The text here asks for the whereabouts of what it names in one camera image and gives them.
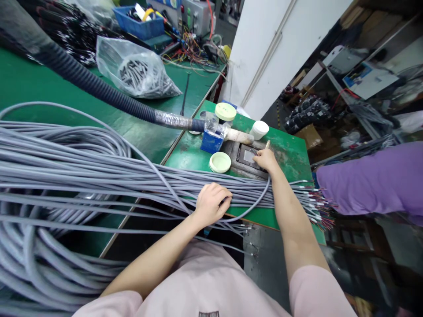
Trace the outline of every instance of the white container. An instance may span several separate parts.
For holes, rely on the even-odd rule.
[[[263,121],[256,121],[252,125],[250,134],[254,137],[254,140],[260,140],[267,132],[269,132],[269,126],[267,123]]]
[[[225,173],[230,168],[230,157],[223,152],[216,152],[210,158],[208,166],[215,173]]]

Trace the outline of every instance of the left hand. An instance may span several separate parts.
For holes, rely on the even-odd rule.
[[[228,210],[231,200],[232,193],[227,188],[216,183],[204,185],[193,213],[196,224],[201,229],[214,224]]]

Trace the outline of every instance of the purple sleeve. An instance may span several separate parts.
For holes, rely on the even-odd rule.
[[[295,317],[357,316],[334,276],[319,266],[303,266],[295,271],[289,300]]]
[[[110,294],[84,305],[73,317],[133,317],[142,304],[142,297],[135,291]]]

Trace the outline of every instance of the person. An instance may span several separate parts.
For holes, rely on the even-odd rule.
[[[273,152],[264,149],[257,154],[254,160],[272,180],[293,315],[356,316]],[[216,183],[205,185],[195,211],[129,264],[98,299],[74,317],[289,316],[222,247],[196,240],[190,243],[201,229],[225,214],[231,197],[228,189]]]
[[[423,226],[423,142],[389,147],[359,159],[316,170],[323,195],[335,210],[353,216],[400,211]]]

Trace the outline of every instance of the pink shirt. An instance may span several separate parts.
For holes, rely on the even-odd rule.
[[[145,300],[122,291],[86,304],[74,317],[290,316],[222,247],[193,241],[180,258],[177,269]],[[294,273],[289,298],[295,317],[356,316],[333,275],[318,266]]]

